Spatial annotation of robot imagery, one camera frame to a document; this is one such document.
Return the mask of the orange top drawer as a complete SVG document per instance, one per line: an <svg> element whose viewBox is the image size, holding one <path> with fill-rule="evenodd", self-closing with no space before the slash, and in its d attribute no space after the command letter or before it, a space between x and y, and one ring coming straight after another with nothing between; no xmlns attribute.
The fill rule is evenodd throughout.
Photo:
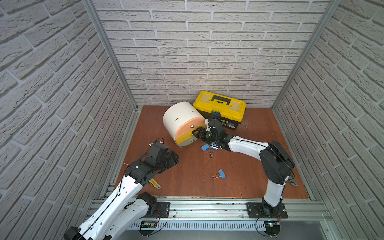
<svg viewBox="0 0 384 240"><path fill-rule="evenodd" d="M175 137L180 136L184 133L190 132L192 129L198 128L199 126L202 126L204 124L205 124L204 117L196 117L196 118L190 119L185 123L181 124L181 126L178 128L178 130L175 133Z"/></svg>

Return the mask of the yellow drawer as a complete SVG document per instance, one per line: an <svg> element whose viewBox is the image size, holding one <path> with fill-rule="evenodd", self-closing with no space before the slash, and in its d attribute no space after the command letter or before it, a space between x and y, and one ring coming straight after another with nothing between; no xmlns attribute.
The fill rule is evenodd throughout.
<svg viewBox="0 0 384 240"><path fill-rule="evenodd" d="M175 137L175 143L179 146L180 143L188 140L188 139L198 139L191 132L184 133L180 136Z"/></svg>

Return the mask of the round white drawer cabinet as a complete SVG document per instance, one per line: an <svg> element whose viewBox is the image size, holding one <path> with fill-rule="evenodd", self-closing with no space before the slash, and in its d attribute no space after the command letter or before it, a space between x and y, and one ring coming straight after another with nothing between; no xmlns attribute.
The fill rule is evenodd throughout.
<svg viewBox="0 0 384 240"><path fill-rule="evenodd" d="M164 113L163 124L180 148L198 139L193 131L207 126L206 119L189 102L180 102L169 107Z"/></svg>

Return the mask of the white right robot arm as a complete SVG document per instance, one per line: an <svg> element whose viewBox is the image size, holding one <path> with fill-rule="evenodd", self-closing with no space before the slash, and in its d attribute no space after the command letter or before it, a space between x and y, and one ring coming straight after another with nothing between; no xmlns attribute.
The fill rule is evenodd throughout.
<svg viewBox="0 0 384 240"><path fill-rule="evenodd" d="M271 218L278 214L286 183L295 175L295 164L279 142L251 141L217 129L207 131L205 128L198 128L192 134L221 150L241 153L259 160L268 178L266 193L261 203L261 215Z"/></svg>

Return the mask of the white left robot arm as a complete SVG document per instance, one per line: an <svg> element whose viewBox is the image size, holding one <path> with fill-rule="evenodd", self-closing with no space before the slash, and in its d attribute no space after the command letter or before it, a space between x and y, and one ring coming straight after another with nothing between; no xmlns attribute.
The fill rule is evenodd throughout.
<svg viewBox="0 0 384 240"><path fill-rule="evenodd" d="M179 156L163 142L155 140L150 148L130 163L121 182L104 203L79 227L70 227L65 240L114 240L135 221L153 214L157 199L140 193L156 175L179 163Z"/></svg>

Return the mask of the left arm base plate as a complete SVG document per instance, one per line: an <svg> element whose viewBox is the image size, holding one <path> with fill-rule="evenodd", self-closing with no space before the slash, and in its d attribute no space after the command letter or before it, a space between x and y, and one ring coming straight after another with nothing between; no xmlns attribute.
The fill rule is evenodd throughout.
<svg viewBox="0 0 384 240"><path fill-rule="evenodd" d="M170 212L170 202L157 202L156 205L150 210L149 217L156 218L160 214L162 218L168 217Z"/></svg>

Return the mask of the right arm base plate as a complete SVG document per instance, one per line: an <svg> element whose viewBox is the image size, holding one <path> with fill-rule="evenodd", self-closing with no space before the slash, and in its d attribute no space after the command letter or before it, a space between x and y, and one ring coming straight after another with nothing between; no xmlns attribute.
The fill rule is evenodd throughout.
<svg viewBox="0 0 384 240"><path fill-rule="evenodd" d="M287 219L288 213L283 203L276 207L271 207L266 203L246 203L248 216L250 219L274 218Z"/></svg>

